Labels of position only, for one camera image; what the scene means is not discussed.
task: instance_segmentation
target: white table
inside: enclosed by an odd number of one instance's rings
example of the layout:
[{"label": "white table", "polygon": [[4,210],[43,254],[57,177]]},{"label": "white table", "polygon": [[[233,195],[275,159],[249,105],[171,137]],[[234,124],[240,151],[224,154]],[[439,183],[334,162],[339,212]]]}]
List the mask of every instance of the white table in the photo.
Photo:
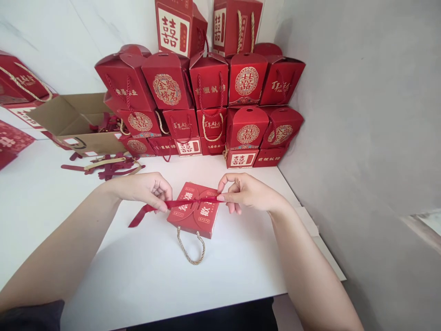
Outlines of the white table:
[{"label": "white table", "polygon": [[[0,288],[32,251],[102,181],[98,175],[60,168],[72,152],[37,141],[0,171]],[[177,198],[184,182],[216,188],[227,172],[222,156],[179,158],[170,163],[144,158],[143,172],[160,171]],[[246,169],[295,207],[292,190],[276,167]],[[143,206],[124,201],[75,297],[65,307],[62,330],[106,331],[286,293],[277,245],[267,213],[243,209],[229,215],[221,205],[213,238],[205,240],[204,261],[191,265],[166,215],[147,214],[137,228],[128,224]],[[196,236],[181,238],[199,257]],[[320,237],[314,238],[342,279]]]}]

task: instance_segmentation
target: human hand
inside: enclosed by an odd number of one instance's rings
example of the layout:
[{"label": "human hand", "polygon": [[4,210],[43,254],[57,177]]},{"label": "human hand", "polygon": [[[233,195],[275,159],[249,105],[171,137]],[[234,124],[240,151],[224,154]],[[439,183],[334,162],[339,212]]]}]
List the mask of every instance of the human hand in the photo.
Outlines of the human hand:
[{"label": "human hand", "polygon": [[167,205],[164,201],[173,199],[173,190],[170,184],[159,172],[122,176],[111,179],[102,185],[115,194],[118,199],[141,201],[162,212],[167,211]]},{"label": "human hand", "polygon": [[288,203],[283,196],[247,173],[227,173],[219,182],[217,189],[221,193],[228,182],[234,184],[228,189],[228,193],[218,195],[218,201],[226,201],[226,205],[232,214],[234,211],[241,214],[239,204],[254,207],[262,211],[274,211],[281,204]]}]

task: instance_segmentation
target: red ribbon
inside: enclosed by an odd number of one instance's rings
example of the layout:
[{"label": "red ribbon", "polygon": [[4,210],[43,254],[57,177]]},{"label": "red ribbon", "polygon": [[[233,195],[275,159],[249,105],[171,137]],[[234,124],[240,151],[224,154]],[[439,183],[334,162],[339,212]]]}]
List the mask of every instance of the red ribbon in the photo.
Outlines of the red ribbon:
[{"label": "red ribbon", "polygon": [[[181,205],[189,205],[189,204],[192,204],[194,202],[219,203],[220,201],[218,201],[216,197],[212,197],[212,198],[202,198],[202,199],[198,199],[198,200],[173,200],[173,201],[166,201],[165,204],[167,205],[168,209],[171,209],[173,207],[178,207],[178,206],[181,206]],[[157,209],[152,207],[152,206],[150,206],[150,205],[143,206],[141,208],[141,210],[137,213],[137,215],[135,216],[133,221],[129,224],[129,228],[137,227],[139,225],[139,223],[141,223],[141,221],[144,218],[144,215],[146,213],[148,213],[149,211],[155,211],[155,210],[157,210]]]}]

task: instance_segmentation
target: open cardboard box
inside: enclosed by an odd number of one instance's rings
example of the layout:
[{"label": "open cardboard box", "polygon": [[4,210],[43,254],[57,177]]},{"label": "open cardboard box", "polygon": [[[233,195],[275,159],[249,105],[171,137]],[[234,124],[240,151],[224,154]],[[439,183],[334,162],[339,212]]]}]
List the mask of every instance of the open cardboard box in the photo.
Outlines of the open cardboard box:
[{"label": "open cardboard box", "polygon": [[104,112],[113,115],[103,98],[104,93],[60,95],[28,115],[81,156],[125,152],[118,132],[92,133],[89,128],[102,123]]}]

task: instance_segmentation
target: gray wall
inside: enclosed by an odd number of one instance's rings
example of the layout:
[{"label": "gray wall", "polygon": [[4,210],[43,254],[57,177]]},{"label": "gray wall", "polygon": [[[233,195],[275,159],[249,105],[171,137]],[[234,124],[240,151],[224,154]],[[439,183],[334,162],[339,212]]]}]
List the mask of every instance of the gray wall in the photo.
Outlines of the gray wall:
[{"label": "gray wall", "polygon": [[282,173],[367,330],[440,330],[441,256],[399,216],[441,207],[441,1],[286,0],[278,24],[306,62]]}]

